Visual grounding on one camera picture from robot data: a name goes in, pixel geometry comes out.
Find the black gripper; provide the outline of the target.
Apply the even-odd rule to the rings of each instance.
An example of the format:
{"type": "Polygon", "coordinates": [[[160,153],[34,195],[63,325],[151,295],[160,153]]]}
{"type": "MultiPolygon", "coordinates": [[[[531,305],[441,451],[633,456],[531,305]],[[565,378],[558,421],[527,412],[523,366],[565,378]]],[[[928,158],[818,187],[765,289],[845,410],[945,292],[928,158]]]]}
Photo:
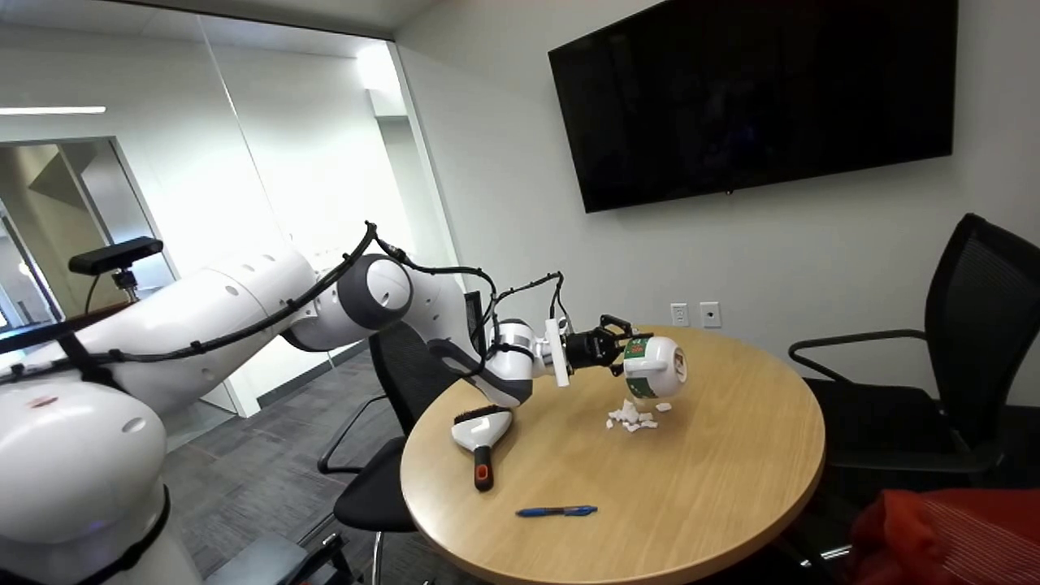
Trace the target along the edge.
{"type": "Polygon", "coordinates": [[[590,332],[568,332],[563,339],[565,362],[580,366],[618,366],[627,341],[633,339],[633,325],[616,315],[603,315],[590,332]]]}

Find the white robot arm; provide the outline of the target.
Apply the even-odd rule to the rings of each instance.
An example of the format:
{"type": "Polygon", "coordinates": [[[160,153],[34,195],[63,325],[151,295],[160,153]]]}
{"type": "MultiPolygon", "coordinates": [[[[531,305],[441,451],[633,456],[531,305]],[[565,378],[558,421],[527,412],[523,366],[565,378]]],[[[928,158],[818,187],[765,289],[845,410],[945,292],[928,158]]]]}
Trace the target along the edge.
{"type": "Polygon", "coordinates": [[[612,366],[622,343],[503,317],[498,289],[422,266],[363,235],[332,270],[289,244],[208,266],[92,325],[60,325],[0,378],[0,581],[202,585],[162,482],[162,418],[282,339],[332,352],[409,328],[492,404],[519,406],[532,374],[612,366]]]}

